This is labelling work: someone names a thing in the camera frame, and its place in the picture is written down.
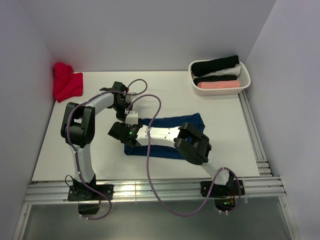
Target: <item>basket rim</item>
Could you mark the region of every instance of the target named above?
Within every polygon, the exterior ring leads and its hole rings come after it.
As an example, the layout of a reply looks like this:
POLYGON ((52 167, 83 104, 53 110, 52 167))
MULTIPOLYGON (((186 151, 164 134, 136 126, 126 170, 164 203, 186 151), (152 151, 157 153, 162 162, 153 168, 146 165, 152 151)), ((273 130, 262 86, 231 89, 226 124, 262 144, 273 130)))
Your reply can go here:
POLYGON ((191 80, 191 84, 192 86, 197 89, 197 90, 200 90, 200 91, 205 91, 205 92, 208 92, 208 91, 226 91, 226 90, 243 90, 243 89, 246 89, 247 87, 250 86, 251 84, 251 78, 250 78, 250 74, 246 68, 246 66, 241 62, 239 61, 239 65, 240 67, 242 68, 242 70, 244 71, 244 74, 247 76, 248 78, 248 83, 245 85, 245 86, 241 86, 241 87, 231 87, 231 88, 217 88, 217 89, 203 89, 203 88, 200 88, 198 86, 195 85, 194 83, 194 80, 192 79, 192 73, 191 73, 191 66, 195 63, 199 63, 199 62, 207 62, 207 61, 211 61, 213 59, 206 59, 206 60, 196 60, 196 61, 193 61, 189 64, 189 67, 188 67, 188 71, 189 71, 189 78, 191 80))

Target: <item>orange towel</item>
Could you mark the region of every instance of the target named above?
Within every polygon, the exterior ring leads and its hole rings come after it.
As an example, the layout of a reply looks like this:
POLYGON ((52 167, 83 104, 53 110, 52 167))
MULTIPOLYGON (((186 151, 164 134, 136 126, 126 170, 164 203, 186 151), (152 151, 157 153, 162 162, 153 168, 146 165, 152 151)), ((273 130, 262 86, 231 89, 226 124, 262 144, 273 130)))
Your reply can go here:
POLYGON ((198 87, 201 89, 232 89, 241 87, 241 82, 238 79, 231 81, 204 81, 199 82, 198 87))

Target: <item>gray floor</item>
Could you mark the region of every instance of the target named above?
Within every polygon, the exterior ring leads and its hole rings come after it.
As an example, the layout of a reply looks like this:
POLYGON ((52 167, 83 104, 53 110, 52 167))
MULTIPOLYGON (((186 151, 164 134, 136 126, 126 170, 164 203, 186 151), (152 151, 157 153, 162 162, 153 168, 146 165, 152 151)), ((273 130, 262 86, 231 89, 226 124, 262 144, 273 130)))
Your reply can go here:
MULTIPOLYGON (((170 202, 182 212, 200 201, 170 202)), ((33 206, 24 240, 288 240, 289 232, 277 197, 241 201, 229 216, 209 201, 198 214, 178 217, 158 202, 114 204, 104 219, 79 218, 76 205, 33 206)))

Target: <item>white basket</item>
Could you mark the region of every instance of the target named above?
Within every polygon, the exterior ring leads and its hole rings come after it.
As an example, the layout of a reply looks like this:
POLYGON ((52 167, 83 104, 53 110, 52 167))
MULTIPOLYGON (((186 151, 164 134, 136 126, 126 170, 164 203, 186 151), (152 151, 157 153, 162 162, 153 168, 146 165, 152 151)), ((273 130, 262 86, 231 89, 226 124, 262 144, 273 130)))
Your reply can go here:
POLYGON ((194 83, 194 76, 191 72, 191 66, 195 63, 206 62, 206 61, 210 61, 210 60, 193 61, 189 65, 189 76, 190 76, 191 84, 192 84, 192 87, 194 89, 195 94, 200 95, 200 96, 239 94, 243 89, 250 86, 250 84, 251 84, 250 75, 249 75, 249 72, 248 72, 246 66, 242 62, 239 62, 239 65, 241 67, 241 71, 240 71, 240 75, 238 76, 238 80, 241 83, 241 87, 219 88, 219 89, 202 89, 202 88, 196 86, 194 83))

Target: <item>white towel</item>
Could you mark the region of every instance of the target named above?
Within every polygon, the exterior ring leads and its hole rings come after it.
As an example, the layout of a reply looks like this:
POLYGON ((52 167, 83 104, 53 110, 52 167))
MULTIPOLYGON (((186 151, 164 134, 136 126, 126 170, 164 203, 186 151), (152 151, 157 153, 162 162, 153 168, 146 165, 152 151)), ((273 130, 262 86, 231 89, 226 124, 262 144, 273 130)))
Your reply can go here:
POLYGON ((223 75, 236 75, 239 76, 240 75, 240 71, 241 71, 241 67, 239 64, 235 65, 235 67, 232 68, 227 68, 227 69, 223 69, 220 71, 214 71, 214 72, 210 72, 203 77, 209 77, 209 76, 223 76, 223 75))

